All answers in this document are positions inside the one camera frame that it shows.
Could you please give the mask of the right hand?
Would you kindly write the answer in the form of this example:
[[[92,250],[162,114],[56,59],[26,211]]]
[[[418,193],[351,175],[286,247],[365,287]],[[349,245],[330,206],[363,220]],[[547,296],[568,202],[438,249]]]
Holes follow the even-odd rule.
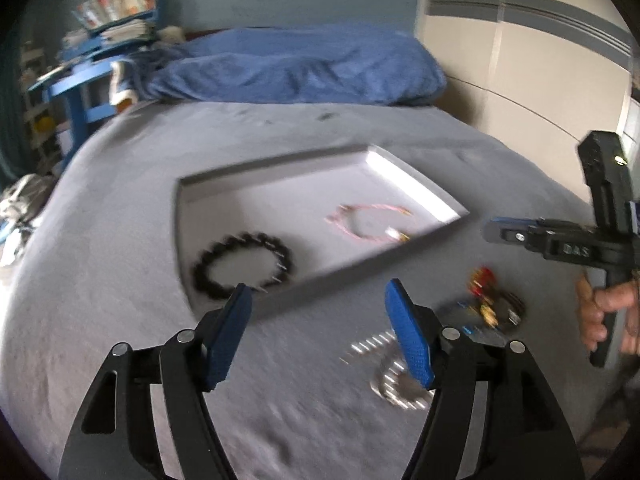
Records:
[[[594,288],[583,275],[576,283],[578,299],[577,316],[582,344],[589,351],[597,349],[605,341],[608,329],[604,317],[609,313],[624,312],[626,327],[620,352],[639,354],[639,285],[630,281],[613,287]]]

